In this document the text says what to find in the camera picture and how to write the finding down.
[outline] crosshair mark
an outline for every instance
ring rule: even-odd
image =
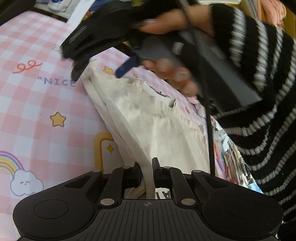
[[[150,206],[152,205],[152,203],[150,203],[150,202],[146,202],[146,203],[144,203],[143,205],[145,205],[146,207],[150,207]]]

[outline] black cable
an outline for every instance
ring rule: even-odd
[[[214,154],[214,143],[213,143],[213,128],[211,122],[211,109],[210,109],[210,97],[209,97],[209,90],[207,86],[207,80],[205,76],[205,68],[204,68],[204,60],[199,52],[198,42],[196,40],[196,36],[194,34],[194,27],[192,26],[186,11],[185,7],[181,8],[186,21],[187,21],[187,29],[192,35],[193,43],[196,50],[196,55],[198,56],[199,60],[197,63],[198,72],[199,72],[199,79],[202,84],[202,92],[205,99],[205,114],[206,114],[206,123],[207,123],[207,139],[208,139],[208,147],[209,147],[209,159],[210,159],[210,174],[215,176],[215,154]]]

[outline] bed sheet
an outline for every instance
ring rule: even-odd
[[[21,199],[94,168],[110,173],[123,166],[82,83],[70,81],[71,61],[61,60],[59,45],[72,30],[30,11],[0,26],[0,241],[19,237],[12,211]],[[127,58],[115,48],[93,57],[108,73]],[[176,98],[189,118],[205,124],[184,96],[152,72],[139,67],[125,77]]]

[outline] rainbow print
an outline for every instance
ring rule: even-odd
[[[17,170],[24,170],[21,162],[11,153],[6,151],[0,151],[0,168],[3,167],[7,169],[12,178]]]

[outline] metal screw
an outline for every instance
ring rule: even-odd
[[[192,198],[184,198],[181,203],[186,206],[192,206],[195,204],[195,200]]]
[[[101,200],[101,204],[105,206],[112,205],[113,203],[115,203],[115,201],[112,198],[104,198]]]

